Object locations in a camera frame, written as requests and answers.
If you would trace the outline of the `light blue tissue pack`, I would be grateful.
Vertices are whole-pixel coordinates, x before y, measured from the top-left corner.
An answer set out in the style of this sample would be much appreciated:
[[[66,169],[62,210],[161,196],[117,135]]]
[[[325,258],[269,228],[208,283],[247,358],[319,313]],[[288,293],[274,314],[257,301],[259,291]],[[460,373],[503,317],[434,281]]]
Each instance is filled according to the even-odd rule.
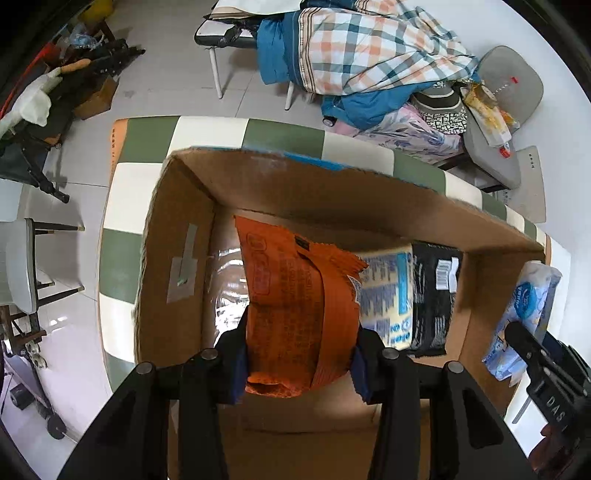
[[[546,334],[561,272],[540,261],[528,261],[518,277],[505,311],[498,322],[482,362],[498,381],[518,381],[526,368],[506,339],[506,327],[517,321],[541,342]]]

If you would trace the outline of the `white blue milk carton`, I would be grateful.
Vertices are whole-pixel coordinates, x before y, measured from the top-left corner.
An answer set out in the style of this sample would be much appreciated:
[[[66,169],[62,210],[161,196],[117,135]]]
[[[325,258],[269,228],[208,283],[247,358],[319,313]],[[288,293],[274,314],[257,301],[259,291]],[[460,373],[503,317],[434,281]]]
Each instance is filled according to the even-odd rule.
[[[360,324],[375,331],[386,347],[410,348],[414,323],[412,245],[356,255],[367,263],[360,273]]]

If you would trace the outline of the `orange snack packet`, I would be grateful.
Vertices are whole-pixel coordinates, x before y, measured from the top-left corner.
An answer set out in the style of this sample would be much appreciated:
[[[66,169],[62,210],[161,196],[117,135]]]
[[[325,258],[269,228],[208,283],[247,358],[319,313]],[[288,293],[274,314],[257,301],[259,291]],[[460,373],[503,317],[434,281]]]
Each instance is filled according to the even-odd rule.
[[[249,290],[246,391],[294,398],[349,371],[367,263],[283,226],[235,218]]]

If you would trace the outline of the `black snack packet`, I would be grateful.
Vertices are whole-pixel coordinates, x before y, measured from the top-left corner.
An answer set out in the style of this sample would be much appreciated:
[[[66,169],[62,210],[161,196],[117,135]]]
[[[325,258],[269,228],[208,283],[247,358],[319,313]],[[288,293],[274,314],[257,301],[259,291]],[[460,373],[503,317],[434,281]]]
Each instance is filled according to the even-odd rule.
[[[415,357],[446,354],[459,287],[463,253],[455,248],[416,242],[413,256],[413,333]]]

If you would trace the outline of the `grey chair at left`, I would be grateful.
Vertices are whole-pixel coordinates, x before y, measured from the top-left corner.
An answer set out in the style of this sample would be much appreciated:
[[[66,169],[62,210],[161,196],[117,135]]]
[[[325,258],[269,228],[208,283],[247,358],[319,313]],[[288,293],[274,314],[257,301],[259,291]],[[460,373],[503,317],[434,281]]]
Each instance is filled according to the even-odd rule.
[[[53,283],[37,280],[35,251],[38,236],[83,230],[83,226],[39,222],[31,218],[1,223],[1,306],[18,310],[11,320],[36,315],[40,307],[85,290],[80,285],[40,298],[39,291],[53,286]]]

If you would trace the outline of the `green white checkered tablecloth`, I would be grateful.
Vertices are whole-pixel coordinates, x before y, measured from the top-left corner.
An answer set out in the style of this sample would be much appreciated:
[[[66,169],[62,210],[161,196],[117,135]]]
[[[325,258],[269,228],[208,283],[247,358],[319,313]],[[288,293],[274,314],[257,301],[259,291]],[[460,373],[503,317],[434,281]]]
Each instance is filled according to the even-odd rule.
[[[339,226],[455,247],[519,271],[549,262],[546,233],[501,201],[419,159],[352,137],[242,118],[121,119],[111,132],[111,173],[99,255],[99,320],[112,387],[136,362],[144,232],[166,167],[180,159],[198,195],[179,188],[170,227],[216,206],[320,228]]]

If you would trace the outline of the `white snack bag on chair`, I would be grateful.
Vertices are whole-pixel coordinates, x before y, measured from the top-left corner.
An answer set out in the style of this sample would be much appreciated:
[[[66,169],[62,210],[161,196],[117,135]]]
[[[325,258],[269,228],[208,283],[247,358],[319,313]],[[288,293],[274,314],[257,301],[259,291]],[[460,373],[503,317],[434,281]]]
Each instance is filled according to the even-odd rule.
[[[500,107],[494,93],[484,84],[472,82],[460,91],[488,145],[507,146],[512,140],[512,132],[520,127],[518,120]]]

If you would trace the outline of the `pink floral storage box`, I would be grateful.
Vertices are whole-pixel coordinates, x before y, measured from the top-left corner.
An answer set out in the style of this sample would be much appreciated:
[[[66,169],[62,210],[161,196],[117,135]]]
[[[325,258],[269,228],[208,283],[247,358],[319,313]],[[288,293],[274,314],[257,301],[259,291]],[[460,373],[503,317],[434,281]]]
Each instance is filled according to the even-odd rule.
[[[362,131],[338,120],[329,131],[370,142],[438,166],[465,152],[462,137],[447,135],[428,125],[417,109],[406,104],[384,117],[381,123]]]

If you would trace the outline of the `black white patterned bag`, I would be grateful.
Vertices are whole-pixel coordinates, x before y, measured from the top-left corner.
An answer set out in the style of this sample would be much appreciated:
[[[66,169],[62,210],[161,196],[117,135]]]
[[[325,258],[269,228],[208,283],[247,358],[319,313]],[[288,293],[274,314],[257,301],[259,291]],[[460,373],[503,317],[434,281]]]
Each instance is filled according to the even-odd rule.
[[[411,103],[431,128],[446,135],[462,135],[468,126],[467,111],[461,96],[448,82],[437,82],[415,92]]]

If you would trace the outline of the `grey padded chair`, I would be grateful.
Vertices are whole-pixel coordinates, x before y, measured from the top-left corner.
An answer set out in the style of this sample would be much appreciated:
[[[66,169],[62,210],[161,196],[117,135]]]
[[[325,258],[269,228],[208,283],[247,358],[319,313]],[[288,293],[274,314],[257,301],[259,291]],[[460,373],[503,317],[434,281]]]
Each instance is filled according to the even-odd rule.
[[[539,107],[543,94],[538,73],[503,45],[491,49],[471,81],[460,87],[467,110],[464,146],[476,168],[493,179],[485,192],[521,185],[515,136]]]

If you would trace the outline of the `small brown cardboard box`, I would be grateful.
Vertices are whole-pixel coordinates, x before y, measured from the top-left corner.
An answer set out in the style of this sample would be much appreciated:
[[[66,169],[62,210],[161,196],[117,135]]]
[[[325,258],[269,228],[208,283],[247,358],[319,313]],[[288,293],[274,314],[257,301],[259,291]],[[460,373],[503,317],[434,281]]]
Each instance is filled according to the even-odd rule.
[[[80,120],[87,120],[102,114],[111,108],[118,82],[111,76],[105,77],[100,85],[74,110],[74,116]]]

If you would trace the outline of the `plaid blanket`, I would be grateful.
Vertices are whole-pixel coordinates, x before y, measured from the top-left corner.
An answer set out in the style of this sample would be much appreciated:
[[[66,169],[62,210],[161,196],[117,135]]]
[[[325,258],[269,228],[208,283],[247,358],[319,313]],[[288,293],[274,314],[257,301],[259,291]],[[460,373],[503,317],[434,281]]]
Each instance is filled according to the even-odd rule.
[[[470,79],[479,60],[451,30],[403,1],[308,1],[256,32],[266,85],[322,96],[322,113],[359,130],[438,82]]]

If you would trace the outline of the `white bench chair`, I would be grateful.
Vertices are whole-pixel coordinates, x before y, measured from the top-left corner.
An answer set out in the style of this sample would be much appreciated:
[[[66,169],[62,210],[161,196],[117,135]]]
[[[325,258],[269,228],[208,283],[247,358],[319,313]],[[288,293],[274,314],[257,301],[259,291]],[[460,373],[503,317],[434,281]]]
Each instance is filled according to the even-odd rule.
[[[284,109],[293,104],[294,75],[288,66],[283,20],[301,10],[298,1],[217,1],[194,33],[194,42],[207,50],[214,88],[223,97],[216,52],[223,48],[255,50],[263,83],[286,83]]]

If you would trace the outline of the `white goose plush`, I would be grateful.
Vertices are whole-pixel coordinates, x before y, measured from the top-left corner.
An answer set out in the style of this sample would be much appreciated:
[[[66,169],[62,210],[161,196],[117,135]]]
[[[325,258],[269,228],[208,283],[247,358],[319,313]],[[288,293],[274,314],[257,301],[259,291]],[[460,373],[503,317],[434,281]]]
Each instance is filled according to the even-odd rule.
[[[89,59],[81,59],[55,68],[31,82],[1,119],[0,136],[3,137],[7,132],[14,133],[21,121],[45,127],[51,109],[49,93],[61,83],[65,74],[86,68],[90,63]]]

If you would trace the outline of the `black stroller frame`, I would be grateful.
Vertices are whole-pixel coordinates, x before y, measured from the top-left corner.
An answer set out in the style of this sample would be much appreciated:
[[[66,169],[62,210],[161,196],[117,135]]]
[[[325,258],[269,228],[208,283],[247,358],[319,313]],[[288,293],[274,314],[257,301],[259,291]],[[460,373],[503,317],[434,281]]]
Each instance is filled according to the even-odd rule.
[[[145,53],[139,45],[130,46],[124,39],[102,43],[95,48],[75,52],[68,63],[89,59],[91,63],[83,69],[63,76],[63,80],[50,93],[51,109],[45,127],[21,121],[15,132],[7,132],[1,137],[1,178],[30,185],[66,204],[69,195],[60,191],[56,184],[44,173],[49,153],[60,148],[75,120],[73,110],[82,103],[101,81],[111,76],[119,84],[119,76],[135,59]],[[1,111],[1,119],[11,110],[13,104],[27,85],[16,90],[16,96],[6,101]]]

